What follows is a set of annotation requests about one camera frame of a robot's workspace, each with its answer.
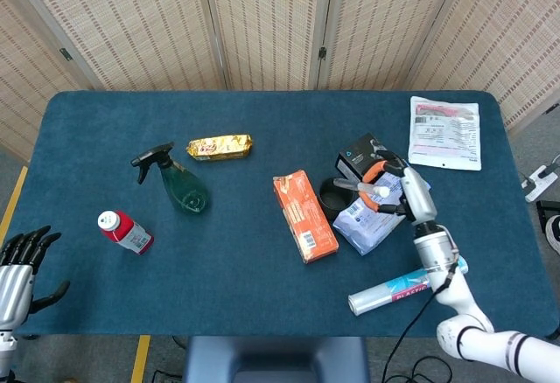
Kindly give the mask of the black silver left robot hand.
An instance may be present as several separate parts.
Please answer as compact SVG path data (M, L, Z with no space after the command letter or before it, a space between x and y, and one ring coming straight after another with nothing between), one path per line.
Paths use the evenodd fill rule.
M1 332L15 331L29 315L57 303L68 291L63 281L49 296L36 299L34 286L47 249L61 237L50 226L8 239L1 247Z

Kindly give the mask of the silver right hand orange fingertips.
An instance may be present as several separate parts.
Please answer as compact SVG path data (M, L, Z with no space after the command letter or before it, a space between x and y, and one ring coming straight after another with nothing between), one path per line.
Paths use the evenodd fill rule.
M438 229L436 217L437 208L431 198L429 188L421 176L410 167L401 157L389 150L376 150L380 158L364 174L363 185L370 185L383 172L388 172L400 179L402 196L399 205L378 204L370 197L369 191L358 190L360 199L365 207L378 213L404 216L413 226L426 231Z

